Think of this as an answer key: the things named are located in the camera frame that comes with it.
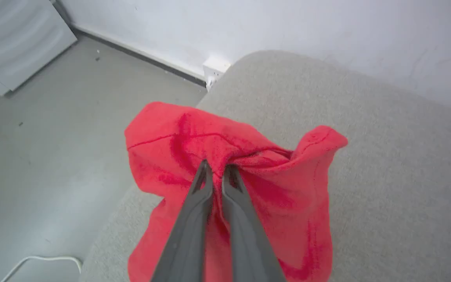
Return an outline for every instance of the white cable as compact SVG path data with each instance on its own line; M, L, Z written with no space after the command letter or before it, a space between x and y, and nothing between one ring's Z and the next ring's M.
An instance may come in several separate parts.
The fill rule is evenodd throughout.
M29 259L39 259L39 260L46 260L46 261L72 260L78 266L79 273L81 273L81 267L83 265L83 264L81 264L81 261L79 259L75 258L75 257L40 257L38 255L30 255L29 257L24 257L21 261L19 261L18 264L16 264L11 269L11 271L9 271L9 273L5 276L5 278L3 278L3 280L1 280L1 282L8 281L8 279L10 279L10 277L12 277L13 274L15 274L15 272L22 266L22 264L24 264L24 262L26 262Z

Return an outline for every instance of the gray upholstered surface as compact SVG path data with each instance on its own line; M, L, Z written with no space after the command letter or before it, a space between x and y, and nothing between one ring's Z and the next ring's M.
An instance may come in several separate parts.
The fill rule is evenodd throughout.
M287 148L321 124L349 139L330 168L331 281L451 281L451 109L272 51L241 59L198 107ZM123 264L154 201L129 193L113 216L123 220L100 234L82 281L126 279Z

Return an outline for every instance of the baseboard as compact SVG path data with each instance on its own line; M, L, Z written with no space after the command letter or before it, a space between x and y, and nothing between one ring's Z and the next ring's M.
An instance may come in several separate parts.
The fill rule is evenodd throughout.
M203 71L199 71L195 68L185 66L182 63L177 63L170 59L163 58L162 56L156 55L154 52L150 52L147 50L141 50L139 48L134 47L130 43L124 42L120 38L116 38L115 36L113 36L111 34L99 32L91 27L86 27L84 25L80 25L77 23L72 23L71 25L74 29L76 29L82 33L85 33L87 36L92 36L96 39L100 39L100 41L105 41L107 43L111 43L111 45L115 45L116 47L121 48L122 51L124 51L124 52L126 52L126 50L128 50L129 52L126 52L126 53L133 52L140 56L143 56L142 59L144 61L148 61L149 63L152 63L158 67L161 67L161 68L168 70L172 73L175 73L177 75L183 76L184 78L186 78L186 76L192 77L193 79L190 79L190 80L195 80L194 82L199 85L203 86L205 84L205 78L204 78Z

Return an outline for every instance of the red towel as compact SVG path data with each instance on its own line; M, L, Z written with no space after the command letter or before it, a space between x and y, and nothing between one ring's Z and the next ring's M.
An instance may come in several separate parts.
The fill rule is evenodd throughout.
M226 164L236 164L288 281L322 282L332 268L328 167L347 139L319 126L295 151L269 141L255 128L192 108L148 104L125 131L138 187L164 197L128 260L131 282L152 273L203 159L213 170L213 208L206 227L207 282L232 281L229 226L220 193Z

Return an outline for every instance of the white electrical socket box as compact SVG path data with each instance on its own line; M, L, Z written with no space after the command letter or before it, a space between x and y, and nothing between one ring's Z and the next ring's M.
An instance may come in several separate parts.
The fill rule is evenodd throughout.
M227 71L231 64L217 57L209 57L203 63L204 78L206 79L206 89L211 86Z

